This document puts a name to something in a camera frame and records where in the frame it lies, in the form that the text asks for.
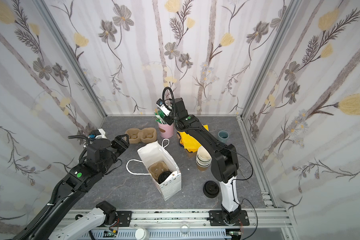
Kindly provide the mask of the brown pulp cup carrier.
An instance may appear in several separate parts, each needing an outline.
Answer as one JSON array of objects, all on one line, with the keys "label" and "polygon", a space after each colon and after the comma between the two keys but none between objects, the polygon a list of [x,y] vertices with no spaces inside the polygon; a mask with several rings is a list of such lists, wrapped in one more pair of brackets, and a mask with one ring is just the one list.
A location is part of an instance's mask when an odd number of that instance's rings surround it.
[{"label": "brown pulp cup carrier", "polygon": [[159,161],[150,165],[148,170],[152,177],[157,180],[162,172],[169,171],[169,167],[165,162]]}]

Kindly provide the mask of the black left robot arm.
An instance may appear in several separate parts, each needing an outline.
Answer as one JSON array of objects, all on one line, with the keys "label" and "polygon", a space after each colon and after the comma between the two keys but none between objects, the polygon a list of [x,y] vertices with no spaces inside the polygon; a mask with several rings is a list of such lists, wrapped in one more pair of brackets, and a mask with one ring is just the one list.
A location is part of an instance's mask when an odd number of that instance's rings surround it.
[{"label": "black left robot arm", "polygon": [[118,135],[112,141],[103,138],[101,130],[90,135],[73,135],[69,139],[85,140],[79,163],[60,180],[53,189],[49,202],[14,240],[47,240],[70,209],[114,169],[119,156],[130,146],[127,134]]}]

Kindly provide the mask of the white paper gift bag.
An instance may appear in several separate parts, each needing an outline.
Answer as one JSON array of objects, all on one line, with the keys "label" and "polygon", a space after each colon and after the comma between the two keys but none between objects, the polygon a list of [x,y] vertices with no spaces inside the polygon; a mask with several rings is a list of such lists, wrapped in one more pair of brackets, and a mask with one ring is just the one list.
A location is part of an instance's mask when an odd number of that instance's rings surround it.
[{"label": "white paper gift bag", "polygon": [[[161,143],[152,142],[138,149],[139,160],[129,160],[126,170],[136,176],[150,176],[162,195],[167,201],[182,189],[182,173],[174,158],[166,150],[170,144],[169,139],[163,139]],[[130,162],[142,163],[147,172],[134,173],[129,169]]]}]

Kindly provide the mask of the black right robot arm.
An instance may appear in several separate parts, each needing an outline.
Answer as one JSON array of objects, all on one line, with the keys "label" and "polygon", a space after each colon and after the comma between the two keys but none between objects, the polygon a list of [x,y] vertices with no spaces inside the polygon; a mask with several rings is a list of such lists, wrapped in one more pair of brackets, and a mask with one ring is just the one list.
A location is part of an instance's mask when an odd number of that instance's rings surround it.
[{"label": "black right robot arm", "polygon": [[234,145],[227,145],[214,137],[200,120],[190,115],[182,98],[175,98],[173,90],[165,87],[157,106],[164,113],[166,123],[173,125],[178,132],[184,132],[196,139],[212,157],[211,172],[220,184],[222,193],[221,223],[234,225],[240,219],[242,204],[239,203],[236,183],[239,170],[238,156]]}]

